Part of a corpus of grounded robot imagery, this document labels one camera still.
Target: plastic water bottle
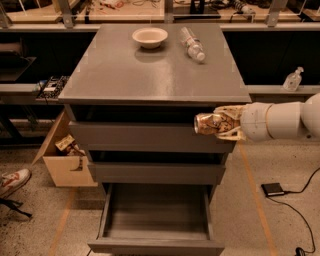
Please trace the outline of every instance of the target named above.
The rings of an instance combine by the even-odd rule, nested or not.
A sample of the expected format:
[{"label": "plastic water bottle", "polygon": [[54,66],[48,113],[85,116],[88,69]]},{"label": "plastic water bottle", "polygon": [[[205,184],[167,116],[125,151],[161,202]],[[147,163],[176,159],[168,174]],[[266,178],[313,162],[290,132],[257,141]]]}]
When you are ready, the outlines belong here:
[{"label": "plastic water bottle", "polygon": [[180,30],[180,41],[187,49],[188,55],[197,62],[203,62],[206,55],[203,52],[200,40],[195,36],[190,28],[183,27]]}]

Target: bottle cap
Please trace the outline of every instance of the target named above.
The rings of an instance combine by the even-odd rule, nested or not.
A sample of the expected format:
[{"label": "bottle cap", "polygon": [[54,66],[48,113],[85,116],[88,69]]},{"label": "bottle cap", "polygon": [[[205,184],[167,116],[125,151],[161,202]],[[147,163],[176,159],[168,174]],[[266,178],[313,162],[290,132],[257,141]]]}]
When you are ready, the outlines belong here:
[{"label": "bottle cap", "polygon": [[197,54],[197,60],[198,61],[204,61],[205,58],[206,58],[206,55],[203,52],[199,52]]}]

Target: metal frame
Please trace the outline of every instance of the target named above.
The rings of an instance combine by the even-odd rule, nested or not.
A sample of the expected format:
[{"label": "metal frame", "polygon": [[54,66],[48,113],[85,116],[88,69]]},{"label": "metal frame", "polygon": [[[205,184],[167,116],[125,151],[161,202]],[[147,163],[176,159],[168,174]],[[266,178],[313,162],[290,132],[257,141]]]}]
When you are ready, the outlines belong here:
[{"label": "metal frame", "polygon": [[[164,23],[173,23],[173,0],[164,0],[166,2],[165,4],[165,19]],[[57,23],[57,24],[12,24],[12,21],[7,16],[6,12],[4,11],[1,3],[0,3],[0,33],[2,31],[8,32],[17,32],[17,30],[23,31],[23,32],[47,32],[48,30],[53,32],[63,32],[65,30],[66,32],[70,32],[72,30],[75,30],[74,32],[77,32],[78,30],[81,31],[88,31],[88,32],[95,32],[98,31],[101,24],[75,24],[74,22],[74,15],[72,14],[71,7],[69,5],[68,0],[58,0],[61,12],[62,12],[62,18],[63,23]],[[222,29],[226,28],[227,30],[232,29],[234,31],[247,31],[247,30],[265,30],[267,29],[292,29],[295,27],[301,28],[300,24],[298,23],[278,23],[280,11],[286,7],[288,0],[273,0],[270,6],[269,14],[265,20],[264,23],[220,23],[220,26]],[[311,29],[314,29],[314,27],[318,27],[318,25],[314,26],[312,23],[308,23],[306,27],[311,27]]]}]

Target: white bowl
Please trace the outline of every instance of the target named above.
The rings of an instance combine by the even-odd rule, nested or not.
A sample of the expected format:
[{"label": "white bowl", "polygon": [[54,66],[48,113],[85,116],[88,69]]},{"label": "white bowl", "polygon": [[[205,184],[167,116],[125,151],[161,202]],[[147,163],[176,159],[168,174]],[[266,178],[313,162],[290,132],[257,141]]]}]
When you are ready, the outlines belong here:
[{"label": "white bowl", "polygon": [[167,31],[161,28],[141,28],[133,32],[132,38],[143,48],[154,49],[168,37]]}]

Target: cabinet top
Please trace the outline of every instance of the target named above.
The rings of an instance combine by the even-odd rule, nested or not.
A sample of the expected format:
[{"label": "cabinet top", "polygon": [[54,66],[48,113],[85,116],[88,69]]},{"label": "cabinet top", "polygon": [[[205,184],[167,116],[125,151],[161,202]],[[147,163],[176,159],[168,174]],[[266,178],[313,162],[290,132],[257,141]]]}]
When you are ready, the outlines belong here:
[{"label": "cabinet top", "polygon": [[[206,59],[188,57],[183,26],[201,41]],[[168,38],[154,50],[132,39],[135,30],[158,27]],[[250,102],[217,24],[103,24],[78,63],[59,101],[66,104],[207,104]]]}]

